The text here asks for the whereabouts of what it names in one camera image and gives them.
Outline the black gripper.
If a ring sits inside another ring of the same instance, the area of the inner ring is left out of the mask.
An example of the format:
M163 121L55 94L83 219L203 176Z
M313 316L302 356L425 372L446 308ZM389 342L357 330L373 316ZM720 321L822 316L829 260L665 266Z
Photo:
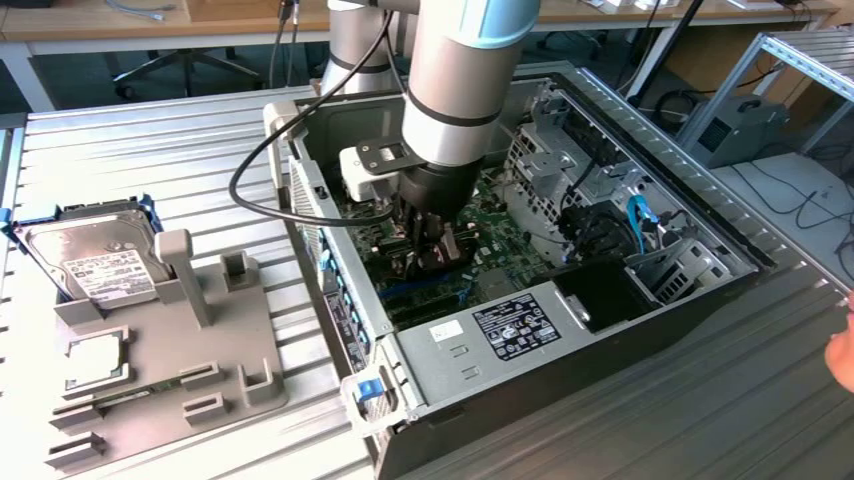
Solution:
M455 167L427 162L402 171L398 218L411 240L438 240L446 225L455 225L479 174L479 160Z

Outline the person's hand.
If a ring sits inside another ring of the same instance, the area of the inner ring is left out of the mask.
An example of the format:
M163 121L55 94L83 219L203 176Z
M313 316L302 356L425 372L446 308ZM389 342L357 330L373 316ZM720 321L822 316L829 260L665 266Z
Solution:
M845 329L830 336L825 348L826 367L837 383L850 393L854 392L853 310L853 293L849 293Z

